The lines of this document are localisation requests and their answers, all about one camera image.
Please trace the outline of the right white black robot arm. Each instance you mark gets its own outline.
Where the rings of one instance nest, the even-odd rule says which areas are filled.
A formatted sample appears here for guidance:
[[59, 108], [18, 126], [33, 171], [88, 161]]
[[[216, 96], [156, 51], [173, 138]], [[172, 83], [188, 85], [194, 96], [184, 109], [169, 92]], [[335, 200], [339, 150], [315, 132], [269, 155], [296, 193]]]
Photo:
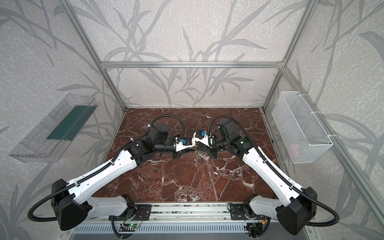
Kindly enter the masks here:
[[210, 130], [197, 130], [194, 139], [205, 147], [212, 158], [219, 151], [229, 151], [251, 167], [273, 190], [276, 199], [261, 196], [249, 197], [244, 201], [251, 218], [256, 215], [278, 220], [292, 235], [297, 235], [305, 226], [330, 227], [340, 221], [339, 214], [318, 201], [318, 195], [311, 187], [304, 189], [290, 179], [235, 118], [221, 115], [218, 129], [221, 138], [217, 139]]

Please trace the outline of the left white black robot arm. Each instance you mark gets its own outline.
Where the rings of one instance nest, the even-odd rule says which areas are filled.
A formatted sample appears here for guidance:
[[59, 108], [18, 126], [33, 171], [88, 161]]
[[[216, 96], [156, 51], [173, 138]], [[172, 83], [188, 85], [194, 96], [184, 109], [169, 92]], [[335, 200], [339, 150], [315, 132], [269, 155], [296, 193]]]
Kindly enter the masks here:
[[110, 207], [109, 201], [91, 204], [89, 199], [109, 182], [152, 159], [156, 153], [171, 153], [173, 158], [178, 159], [192, 152], [196, 146], [194, 137], [186, 137], [184, 122], [174, 115], [170, 115], [170, 118], [181, 124], [182, 133], [168, 140], [168, 125], [157, 122], [166, 117], [168, 115], [163, 114], [154, 118], [144, 134], [123, 144], [114, 157], [102, 165], [68, 182], [63, 179], [54, 182], [52, 193], [34, 204], [27, 218], [33, 222], [56, 221], [60, 229], [65, 231], [90, 217], [97, 218], [100, 209], [120, 216], [129, 206], [126, 197], [113, 201], [120, 204], [120, 207]]

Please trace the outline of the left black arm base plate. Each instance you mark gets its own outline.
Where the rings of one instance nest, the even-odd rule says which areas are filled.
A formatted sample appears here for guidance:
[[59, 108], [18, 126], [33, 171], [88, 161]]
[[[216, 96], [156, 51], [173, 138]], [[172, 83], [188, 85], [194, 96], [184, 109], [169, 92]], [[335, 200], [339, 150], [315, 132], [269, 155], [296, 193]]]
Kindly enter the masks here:
[[152, 205], [128, 205], [127, 209], [120, 215], [126, 221], [148, 221], [150, 218]]

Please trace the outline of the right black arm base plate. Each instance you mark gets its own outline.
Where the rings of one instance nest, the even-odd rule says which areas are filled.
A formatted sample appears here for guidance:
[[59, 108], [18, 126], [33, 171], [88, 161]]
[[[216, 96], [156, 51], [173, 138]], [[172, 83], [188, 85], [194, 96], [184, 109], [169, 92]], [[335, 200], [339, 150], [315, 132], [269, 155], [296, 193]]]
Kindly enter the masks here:
[[231, 220], [234, 221], [264, 221], [267, 220], [268, 217], [264, 215], [256, 215], [254, 214], [250, 208], [245, 207], [244, 204], [234, 204], [228, 203], [227, 209], [231, 215]]

